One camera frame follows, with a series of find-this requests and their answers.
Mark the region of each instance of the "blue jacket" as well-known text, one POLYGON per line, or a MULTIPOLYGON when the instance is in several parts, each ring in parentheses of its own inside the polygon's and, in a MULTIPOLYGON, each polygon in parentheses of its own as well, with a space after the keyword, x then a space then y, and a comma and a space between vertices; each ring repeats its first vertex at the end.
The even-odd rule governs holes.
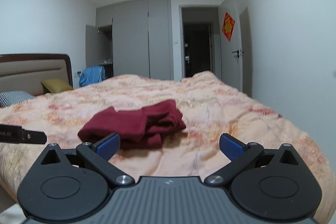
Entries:
POLYGON ((105 80, 105 69, 103 66, 90 67, 83 70, 79 79, 79 86, 96 84, 105 80))

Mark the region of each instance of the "gray ribbed plate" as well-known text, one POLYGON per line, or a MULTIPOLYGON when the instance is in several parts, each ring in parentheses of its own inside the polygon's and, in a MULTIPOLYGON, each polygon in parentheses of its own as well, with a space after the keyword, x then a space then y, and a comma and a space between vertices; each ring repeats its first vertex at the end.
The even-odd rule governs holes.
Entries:
MULTIPOLYGON (((25 224, 37 224, 27 220, 25 224)), ((133 187, 119 188, 98 213, 76 224, 262 224, 240 211, 220 188, 198 177, 142 177, 133 187)), ((315 224, 305 219, 297 224, 315 224)))

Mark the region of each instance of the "pillow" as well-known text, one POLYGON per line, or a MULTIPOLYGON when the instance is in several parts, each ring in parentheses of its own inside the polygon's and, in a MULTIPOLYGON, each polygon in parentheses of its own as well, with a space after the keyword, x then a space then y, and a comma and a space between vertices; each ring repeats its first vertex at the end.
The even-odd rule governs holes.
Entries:
POLYGON ((0 93, 0 107, 8 107, 24 101, 34 99, 33 95, 30 95, 25 91, 7 91, 0 93))
POLYGON ((60 93, 66 90, 73 90, 72 86, 60 78, 43 80, 41 81, 41 84, 51 93, 60 93))

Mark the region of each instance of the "blue gripper pad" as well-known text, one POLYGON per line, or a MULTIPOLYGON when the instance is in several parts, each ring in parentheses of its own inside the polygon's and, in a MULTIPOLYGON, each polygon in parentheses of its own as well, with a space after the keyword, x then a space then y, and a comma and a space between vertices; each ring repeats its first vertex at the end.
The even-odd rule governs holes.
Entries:
POLYGON ((219 149, 231 161, 237 159, 244 153, 244 147, 239 144, 241 142, 239 140, 236 142, 233 139, 236 140, 227 133, 222 134, 219 138, 219 149))
POLYGON ((98 145, 96 147, 95 152, 105 160, 109 160, 115 153, 118 152, 120 148, 120 137, 118 134, 115 134, 110 138, 109 136, 107 136, 101 141, 103 142, 99 144, 96 143, 98 145))

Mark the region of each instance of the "wooden headboard frame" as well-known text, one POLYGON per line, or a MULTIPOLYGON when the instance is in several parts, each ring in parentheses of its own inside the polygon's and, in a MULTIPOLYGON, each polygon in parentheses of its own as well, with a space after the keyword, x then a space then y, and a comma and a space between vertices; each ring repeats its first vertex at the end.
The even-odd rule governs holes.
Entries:
POLYGON ((67 65, 69 85, 73 86, 71 62, 70 62, 70 57, 67 54, 3 54, 3 55, 0 55, 0 63, 11 62, 11 61, 56 60, 56 59, 65 60, 65 63, 67 65))

